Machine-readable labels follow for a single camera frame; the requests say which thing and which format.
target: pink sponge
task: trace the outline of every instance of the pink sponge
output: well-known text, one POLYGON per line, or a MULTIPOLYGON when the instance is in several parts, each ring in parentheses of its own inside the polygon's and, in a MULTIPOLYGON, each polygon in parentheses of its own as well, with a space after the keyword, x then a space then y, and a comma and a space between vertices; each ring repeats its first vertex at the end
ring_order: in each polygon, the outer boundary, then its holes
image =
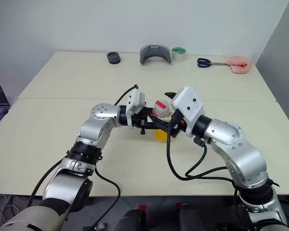
POLYGON ((250 69, 252 60, 247 57, 234 55, 227 58, 226 64, 231 66, 234 73, 244 74, 250 69))

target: wooden table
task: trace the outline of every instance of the wooden table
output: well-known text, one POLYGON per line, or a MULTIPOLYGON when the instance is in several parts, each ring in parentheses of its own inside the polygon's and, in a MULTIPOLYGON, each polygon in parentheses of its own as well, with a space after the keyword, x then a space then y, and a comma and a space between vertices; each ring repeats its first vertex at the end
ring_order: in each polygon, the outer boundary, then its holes
MULTIPOLYGON (((141 66, 138 54, 120 55, 121 63, 111 65, 105 53, 58 52, 41 69, 0 122, 0 193, 31 194, 46 170, 72 147, 91 108, 114 103, 137 83, 148 106, 166 99, 163 92, 196 87, 206 115, 239 124, 264 155, 270 178, 281 185, 277 192, 289 194, 289 121, 254 65, 247 74, 236 75, 227 66, 198 68, 197 56, 183 63, 152 60, 141 66)), ((202 151, 183 133, 171 142, 173 164, 182 175, 202 151)), ((209 147, 197 172, 224 165, 209 147)), ((114 128, 97 166, 125 196, 233 194, 228 182, 176 179, 167 164, 166 144, 157 142, 149 130, 140 135, 136 128, 114 128)), ((229 177, 227 170, 213 175, 229 177)), ((92 196, 117 194, 112 185, 92 179, 92 196)))

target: blue scissors handle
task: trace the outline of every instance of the blue scissors handle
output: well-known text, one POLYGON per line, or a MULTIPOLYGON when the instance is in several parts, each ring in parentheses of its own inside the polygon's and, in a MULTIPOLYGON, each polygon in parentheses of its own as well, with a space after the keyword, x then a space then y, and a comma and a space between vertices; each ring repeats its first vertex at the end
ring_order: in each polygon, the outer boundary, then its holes
POLYGON ((212 66, 212 63, 209 59, 199 58, 197 59, 197 66, 200 68, 206 68, 212 66))

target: black cable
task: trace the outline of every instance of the black cable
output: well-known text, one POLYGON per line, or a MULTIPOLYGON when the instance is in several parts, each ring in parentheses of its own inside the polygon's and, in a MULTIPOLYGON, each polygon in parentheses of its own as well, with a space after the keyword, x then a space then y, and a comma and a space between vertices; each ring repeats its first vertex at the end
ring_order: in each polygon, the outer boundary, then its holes
POLYGON ((43 176, 42 178, 39 180, 39 182, 37 183, 37 185, 35 186, 32 194, 29 197, 29 201, 27 204, 27 208, 30 207, 32 205, 33 199, 35 197, 35 194, 37 193, 39 187, 41 186, 41 184, 43 183, 43 181, 46 179, 46 177, 61 163, 61 161, 66 158, 67 155, 65 157, 63 157, 61 160, 59 160, 57 163, 55 163, 43 176))
POLYGON ((114 105, 117 105, 117 104, 123 99, 123 97, 124 97, 127 93, 129 93, 131 90, 133 90, 134 88, 138 88, 138 85, 135 84, 134 86, 132 86, 131 88, 129 88, 126 92, 124 92, 123 95, 121 95, 121 97, 115 102, 114 105))
POLYGON ((197 161, 197 163, 195 163, 194 166, 192 166, 192 167, 185 173, 185 176, 186 176, 186 177, 191 177, 190 173, 191 173, 196 167, 198 167, 198 166, 201 164, 201 162, 204 160, 204 158, 206 157, 206 155, 207 155, 207 146, 204 145, 203 148, 204 148, 204 150, 203 150, 203 154, 202 154, 201 158, 197 161))
POLYGON ((172 163, 171 163, 171 158, 170 158, 170 138, 171 138, 171 124, 169 124, 168 126, 168 131, 167 131, 167 162, 168 165, 170 167, 170 170, 172 171, 172 173, 175 175, 176 178, 178 178, 179 180, 194 180, 194 179, 203 179, 203 180, 225 180, 228 181, 230 183, 233 184, 233 180, 226 178, 226 177, 203 177, 203 173, 201 173, 202 176, 191 176, 191 177, 181 177, 174 169, 172 163))
POLYGON ((97 171, 97 168, 96 168, 96 167, 95 167, 95 173, 96 173, 96 175, 97 175, 99 178, 101 178, 102 180, 105 180, 105 181, 113 184, 113 185, 117 188, 117 190, 118 190, 118 195, 117 195, 116 200, 112 203, 112 205, 111 205, 111 206, 100 216, 100 218, 98 218, 98 220, 91 226, 91 230, 94 230, 94 227, 103 219, 103 217, 112 209, 112 207, 115 206, 115 204, 118 202, 118 200, 119 200, 119 198, 120 198, 120 196, 121 196, 120 188, 119 188, 119 186, 118 186, 116 183, 114 183, 113 181, 111 181, 111 180, 103 177, 103 176, 97 171))
MULTIPOLYGON (((196 163, 194 166, 192 166, 192 167, 185 173, 185 176, 186 176, 186 177, 191 177, 190 173, 191 173, 195 168, 197 168, 197 167, 202 163, 202 161, 204 160, 204 158, 206 157, 206 154, 207 154, 207 146, 205 145, 205 146, 203 146, 203 148, 204 148, 204 150, 203 150, 203 154, 202 154, 201 158, 197 161, 197 163, 196 163)), ((202 177, 202 176, 205 176, 205 175, 207 175, 207 174, 209 174, 209 173, 216 172, 216 171, 223 170, 223 169, 227 169, 227 167, 226 167, 226 166, 224 166, 224 167, 215 167, 215 168, 212 168, 212 169, 210 169, 210 170, 208 170, 208 171, 205 171, 205 172, 203 172, 203 173, 197 174, 196 176, 202 177)))

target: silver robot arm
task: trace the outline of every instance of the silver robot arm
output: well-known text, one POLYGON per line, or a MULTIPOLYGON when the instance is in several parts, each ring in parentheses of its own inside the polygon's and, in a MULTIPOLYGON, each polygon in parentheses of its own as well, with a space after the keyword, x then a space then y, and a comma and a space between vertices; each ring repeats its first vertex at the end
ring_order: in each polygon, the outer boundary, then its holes
POLYGON ((21 211, 0 231, 59 231, 71 212, 81 210, 89 197, 92 181, 88 179, 102 159, 111 130, 121 125, 140 127, 147 124, 146 113, 135 116, 145 106, 145 96, 137 88, 130 91, 127 106, 100 103, 80 128, 74 146, 63 158, 47 184, 42 202, 21 211))
POLYGON ((256 223, 276 219, 287 224, 272 181, 269 180, 266 162, 261 153, 245 139, 243 129, 233 123, 206 117, 203 103, 192 87, 177 93, 171 104, 181 112, 186 122, 186 135, 203 138, 223 158, 250 221, 256 223))

